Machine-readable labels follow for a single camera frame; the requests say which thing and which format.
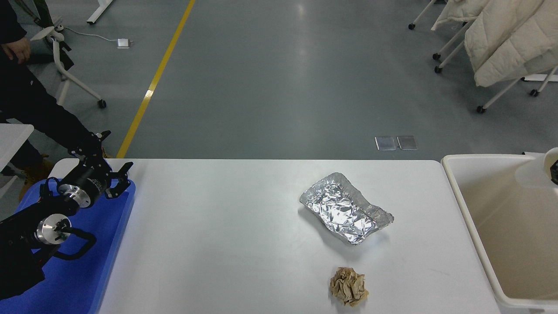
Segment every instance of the blue plastic bin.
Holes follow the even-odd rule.
[[[37,202],[41,183],[44,180],[29,189],[16,212]],[[50,180],[49,187],[56,195],[53,180]],[[132,211],[135,191],[136,186],[132,182],[120,197],[106,199],[101,196],[93,207],[81,209],[71,216],[72,227],[94,234],[97,243],[77,260],[51,258],[43,267],[45,280],[20,296],[0,301],[0,313],[96,313]],[[75,235],[70,236],[59,251],[73,254],[84,242]]]

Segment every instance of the gray floor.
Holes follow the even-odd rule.
[[[116,154],[188,1],[115,0],[95,25],[91,1],[47,1],[63,25],[71,70],[108,108],[72,86],[65,107],[93,131],[110,129]],[[459,29],[430,27],[427,0],[196,1],[127,158],[433,159],[449,154],[544,152],[558,146],[558,86],[520,82],[485,114],[506,83],[476,87],[465,51],[437,75],[431,55]],[[31,141],[67,157],[43,134]],[[378,151],[378,135],[414,135],[417,151]],[[17,191],[0,200],[15,208]]]

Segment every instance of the yellow floor line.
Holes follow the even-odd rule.
[[[130,125],[130,128],[128,129],[128,133],[126,134],[126,137],[124,138],[124,141],[122,142],[122,145],[120,146],[120,149],[118,150],[118,154],[116,155],[116,158],[124,158],[124,156],[126,155],[126,152],[128,151],[128,148],[130,147],[130,143],[132,142],[132,140],[134,138],[134,135],[136,134],[136,131],[138,129],[138,126],[140,125],[141,119],[143,118],[143,114],[145,113],[145,110],[147,109],[147,106],[149,105],[149,101],[151,101],[151,96],[153,96],[153,93],[155,92],[155,89],[157,88],[157,84],[159,83],[159,79],[161,78],[161,75],[163,74],[163,71],[165,71],[165,67],[167,66],[167,62],[169,61],[169,58],[172,54],[172,51],[174,50],[176,42],[177,42],[178,38],[180,37],[180,33],[182,33],[182,29],[184,28],[184,24],[186,24],[186,20],[188,19],[188,16],[190,15],[190,11],[192,11],[192,7],[194,6],[194,2],[196,2],[196,0],[190,0],[190,3],[188,4],[188,7],[186,8],[186,11],[184,12],[184,15],[182,16],[182,20],[180,20],[180,23],[179,23],[178,27],[176,28],[175,34],[172,37],[172,40],[171,40],[169,46],[167,47],[167,51],[165,52],[165,55],[163,56],[163,59],[161,60],[161,63],[159,64],[159,67],[157,68],[157,72],[155,72],[155,76],[153,77],[153,80],[151,81],[151,84],[149,85],[149,89],[145,93],[143,101],[141,102],[141,105],[139,106],[138,112],[136,113],[136,116],[134,117],[134,120],[132,121],[132,125]]]

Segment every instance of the person's hand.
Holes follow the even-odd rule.
[[[17,58],[17,64],[22,64],[29,60],[31,56],[31,44],[25,37],[18,41],[2,44],[2,50],[10,60]]]

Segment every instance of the white bin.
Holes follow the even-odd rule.
[[[533,159],[449,155],[442,165],[496,300],[558,313],[558,188],[525,187],[515,178]]]

